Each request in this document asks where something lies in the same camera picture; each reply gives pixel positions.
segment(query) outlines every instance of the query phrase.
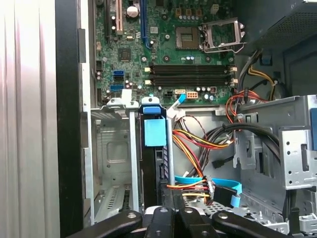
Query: motherboard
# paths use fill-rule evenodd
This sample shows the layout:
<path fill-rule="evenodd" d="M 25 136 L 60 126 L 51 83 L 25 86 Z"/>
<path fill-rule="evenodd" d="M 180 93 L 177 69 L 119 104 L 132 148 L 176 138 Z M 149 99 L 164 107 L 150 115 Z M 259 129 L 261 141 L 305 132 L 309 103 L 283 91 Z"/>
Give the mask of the motherboard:
<path fill-rule="evenodd" d="M 99 105 L 132 90 L 163 105 L 186 94 L 187 105 L 225 104 L 234 53 L 206 53 L 203 25 L 231 19 L 231 0 L 96 0 L 96 81 Z M 234 26 L 215 25 L 211 45 L 234 42 Z"/>

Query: side panel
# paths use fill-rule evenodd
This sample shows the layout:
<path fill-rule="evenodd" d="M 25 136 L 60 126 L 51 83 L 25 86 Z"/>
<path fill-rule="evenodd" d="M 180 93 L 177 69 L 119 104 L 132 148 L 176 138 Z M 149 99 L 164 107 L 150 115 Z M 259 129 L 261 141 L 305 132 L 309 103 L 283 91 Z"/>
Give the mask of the side panel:
<path fill-rule="evenodd" d="M 54 1 L 1 1 L 0 236 L 59 237 Z"/>

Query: blue pcie slot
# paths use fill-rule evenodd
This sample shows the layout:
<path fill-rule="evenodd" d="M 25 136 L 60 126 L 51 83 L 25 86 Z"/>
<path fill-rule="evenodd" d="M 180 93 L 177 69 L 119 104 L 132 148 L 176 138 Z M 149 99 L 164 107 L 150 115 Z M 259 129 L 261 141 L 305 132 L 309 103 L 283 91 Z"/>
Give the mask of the blue pcie slot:
<path fill-rule="evenodd" d="M 147 37 L 147 0 L 141 0 L 140 2 L 141 12 L 141 38 L 146 48 L 150 49 L 148 37 Z"/>
<path fill-rule="evenodd" d="M 124 77 L 124 71 L 123 70 L 115 70 L 113 72 L 113 76 L 114 77 L 116 77 L 116 76 Z"/>
<path fill-rule="evenodd" d="M 123 85 L 111 85 L 110 92 L 118 92 L 123 89 Z"/>

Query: blue sata port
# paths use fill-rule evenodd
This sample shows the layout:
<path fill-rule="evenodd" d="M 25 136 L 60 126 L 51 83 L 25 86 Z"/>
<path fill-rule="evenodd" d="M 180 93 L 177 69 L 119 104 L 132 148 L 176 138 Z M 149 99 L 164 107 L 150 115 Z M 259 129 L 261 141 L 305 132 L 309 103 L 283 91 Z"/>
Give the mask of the blue sata port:
<path fill-rule="evenodd" d="M 123 89 L 123 85 L 111 85 L 110 92 L 117 92 Z"/>
<path fill-rule="evenodd" d="M 113 71 L 114 77 L 124 77 L 124 71 L 123 70 L 115 70 Z"/>

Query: green circuit board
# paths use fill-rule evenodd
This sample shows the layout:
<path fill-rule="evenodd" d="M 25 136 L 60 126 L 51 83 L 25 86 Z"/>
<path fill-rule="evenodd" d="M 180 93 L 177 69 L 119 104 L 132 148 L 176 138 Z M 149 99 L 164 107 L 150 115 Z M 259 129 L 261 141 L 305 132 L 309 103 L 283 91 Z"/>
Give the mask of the green circuit board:
<path fill-rule="evenodd" d="M 175 102 L 175 90 L 197 92 L 196 86 L 157 87 L 148 85 L 147 68 L 149 63 L 159 65 L 168 64 L 196 64 L 196 65 L 233 65 L 234 55 L 227 53 L 205 54 L 199 49 L 178 49 L 175 43 L 178 30 L 188 27 L 198 28 L 202 22 L 212 22 L 232 17 L 231 0 L 147 0 L 146 31 L 149 41 L 154 44 L 148 49 L 141 38 L 140 18 L 128 18 L 126 10 L 131 5 L 130 0 L 122 0 L 123 34 L 116 32 L 105 35 L 105 9 L 96 7 L 96 60 L 101 69 L 97 78 L 98 103 L 106 104 L 113 97 L 120 97 L 121 92 L 110 88 L 118 84 L 113 79 L 114 70 L 124 71 L 121 83 L 124 88 L 132 89 L 133 100 L 140 101 L 145 96 L 156 96 L 163 105 Z M 109 0 L 110 16 L 116 16 L 116 0 Z M 140 3 L 133 1 L 140 9 Z M 214 4 L 219 5 L 216 14 L 212 14 Z M 233 29 L 231 27 L 215 28 L 213 38 L 219 42 L 232 42 Z M 229 86 L 217 86 L 210 89 L 210 85 L 200 87 L 198 97 L 186 100 L 193 105 L 224 104 L 231 95 Z"/>

